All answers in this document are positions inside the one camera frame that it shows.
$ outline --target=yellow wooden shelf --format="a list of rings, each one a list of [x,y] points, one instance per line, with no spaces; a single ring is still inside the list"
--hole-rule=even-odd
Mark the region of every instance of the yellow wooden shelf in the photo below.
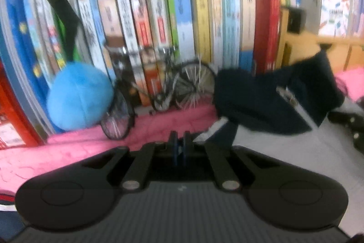
[[[276,69],[312,57],[321,49],[326,50],[333,72],[364,67],[363,38],[318,36],[308,31],[301,34],[289,33],[288,14],[288,9],[281,10]]]

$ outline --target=bicycle's rear wheel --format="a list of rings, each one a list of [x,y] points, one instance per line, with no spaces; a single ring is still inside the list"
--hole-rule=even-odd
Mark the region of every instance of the bicycle's rear wheel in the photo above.
[[[214,97],[214,71],[203,62],[188,62],[178,70],[174,101],[179,109],[211,104]]]
[[[127,94],[121,88],[116,87],[111,107],[101,121],[102,131],[111,140],[126,138],[134,125],[134,110],[127,98]]]

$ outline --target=bicycle tire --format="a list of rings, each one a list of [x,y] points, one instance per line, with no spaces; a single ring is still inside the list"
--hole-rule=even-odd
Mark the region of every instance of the bicycle tire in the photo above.
[[[212,70],[212,68],[207,64],[207,63],[204,63],[204,62],[199,62],[199,61],[190,61],[190,62],[185,62],[185,63],[182,63],[181,65],[179,65],[176,69],[175,69],[175,72],[178,73],[178,74],[181,74],[183,73],[183,69],[187,69],[188,67],[194,67],[195,66],[195,69],[199,68],[200,65],[202,67],[204,67],[206,70],[209,71],[209,74],[211,75],[211,78],[213,80],[213,88],[212,90],[210,91],[210,94],[212,96],[211,98],[211,103],[213,103],[213,97],[214,97],[214,85],[215,85],[215,79],[216,79],[216,74],[215,72]],[[174,91],[174,98],[173,98],[173,104],[177,107],[177,109],[184,109],[181,107],[181,102],[178,102],[179,99],[178,99],[178,85],[176,85],[175,87],[175,91]]]
[[[113,120],[113,127],[115,128],[115,123],[117,122],[116,118],[120,119],[120,116],[123,117],[123,112],[127,116],[123,130],[120,131],[118,125],[118,132],[111,131],[109,127],[110,121]],[[112,104],[107,114],[101,120],[102,131],[110,140],[123,140],[128,136],[130,129],[134,126],[134,122],[135,112],[129,100],[129,94],[122,87],[116,84],[116,87],[114,88],[114,99]]]

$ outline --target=blue ball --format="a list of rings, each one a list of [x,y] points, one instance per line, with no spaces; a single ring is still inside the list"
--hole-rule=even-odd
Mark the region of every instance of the blue ball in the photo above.
[[[56,76],[47,98],[52,122],[64,131],[100,122],[114,96],[108,76],[94,66],[68,63]]]

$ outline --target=miniature bicycle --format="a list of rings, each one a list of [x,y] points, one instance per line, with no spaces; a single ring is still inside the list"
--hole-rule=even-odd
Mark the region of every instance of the miniature bicycle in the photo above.
[[[115,54],[115,50],[108,50],[110,56],[115,56],[112,55],[112,52]],[[145,53],[145,51],[154,51],[154,49],[144,48],[141,51]],[[141,51],[128,53],[125,48],[122,48],[121,51],[118,50],[118,54],[133,59],[133,57],[140,55]],[[122,63],[120,59],[112,59],[114,68],[119,70],[119,79],[116,80],[114,86],[114,100],[101,121],[102,130],[109,139],[122,140],[126,138],[134,126],[136,114],[129,96],[131,88],[148,96],[153,109],[156,111],[166,111],[171,105],[178,109],[187,109],[194,108],[201,103],[212,103],[215,85],[214,71],[201,59],[174,64],[174,51],[174,47],[163,48],[156,53],[157,60],[163,61],[164,68],[161,92],[156,95],[146,92],[134,81],[125,78],[122,75],[125,70],[125,63]]]

